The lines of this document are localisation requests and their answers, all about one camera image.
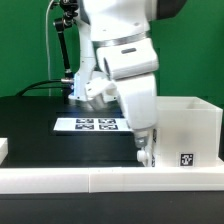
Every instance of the black cable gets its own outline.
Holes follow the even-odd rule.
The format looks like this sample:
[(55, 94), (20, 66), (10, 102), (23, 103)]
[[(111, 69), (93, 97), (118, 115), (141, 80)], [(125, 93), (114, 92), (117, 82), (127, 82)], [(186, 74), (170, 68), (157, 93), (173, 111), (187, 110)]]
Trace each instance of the black cable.
[(19, 91), (16, 94), (16, 96), (22, 96), (26, 91), (31, 90), (31, 89), (33, 89), (36, 86), (41, 86), (41, 85), (44, 85), (44, 84), (51, 84), (51, 83), (58, 83), (58, 82), (61, 83), (61, 80), (60, 79), (52, 79), (52, 80), (46, 80), (46, 81), (37, 82), (37, 83), (29, 85), (25, 89)]
[(63, 86), (34, 87), (34, 88), (26, 89), (26, 91), (23, 92), (23, 95), (27, 91), (30, 91), (30, 90), (39, 90), (39, 89), (70, 89), (70, 88), (69, 87), (63, 87)]

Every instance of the white container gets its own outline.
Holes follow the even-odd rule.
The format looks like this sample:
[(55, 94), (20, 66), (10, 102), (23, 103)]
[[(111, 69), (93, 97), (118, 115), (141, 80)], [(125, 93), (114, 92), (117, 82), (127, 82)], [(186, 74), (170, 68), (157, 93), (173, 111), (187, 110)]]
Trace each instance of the white container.
[(0, 138), (0, 165), (8, 154), (8, 143), (6, 138)]
[(155, 167), (222, 163), (218, 158), (222, 109), (196, 97), (158, 97), (158, 114)]

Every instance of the green backdrop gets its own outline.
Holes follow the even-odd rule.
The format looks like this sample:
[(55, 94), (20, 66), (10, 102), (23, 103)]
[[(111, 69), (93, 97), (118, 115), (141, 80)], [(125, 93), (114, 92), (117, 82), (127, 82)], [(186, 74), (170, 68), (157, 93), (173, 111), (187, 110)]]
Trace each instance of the green backdrop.
[[(45, 13), (48, 0), (1, 3), (0, 96), (14, 95), (48, 79)], [(57, 34), (50, 13), (52, 78), (64, 75)], [(153, 21), (152, 38), (159, 55), (158, 95), (198, 96), (224, 107), (224, 1), (188, 0), (172, 19)], [(78, 32), (66, 31), (73, 70), (79, 67)]]

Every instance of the black table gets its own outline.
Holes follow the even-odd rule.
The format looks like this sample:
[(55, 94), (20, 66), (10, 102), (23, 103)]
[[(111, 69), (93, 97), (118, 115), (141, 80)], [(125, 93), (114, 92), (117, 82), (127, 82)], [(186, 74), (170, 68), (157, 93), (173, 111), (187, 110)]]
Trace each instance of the black table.
[[(93, 114), (65, 105), (59, 97), (0, 98), (0, 136), (9, 140), (9, 155), (2, 167), (139, 166), (131, 133), (56, 133), (52, 127), (58, 116)], [(115, 108), (94, 116), (122, 115)], [(223, 140), (222, 131), (220, 157)], [(0, 222), (223, 224), (223, 207), (224, 192), (220, 191), (0, 195)]]

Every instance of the white plastic box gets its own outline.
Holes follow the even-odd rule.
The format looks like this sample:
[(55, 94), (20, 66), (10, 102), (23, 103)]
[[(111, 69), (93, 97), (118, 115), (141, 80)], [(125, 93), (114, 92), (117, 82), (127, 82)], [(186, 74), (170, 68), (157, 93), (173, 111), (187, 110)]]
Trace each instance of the white plastic box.
[(155, 167), (222, 164), (218, 158), (222, 109), (196, 97), (158, 97), (158, 115)]
[(8, 143), (6, 138), (0, 138), (0, 164), (8, 154)]

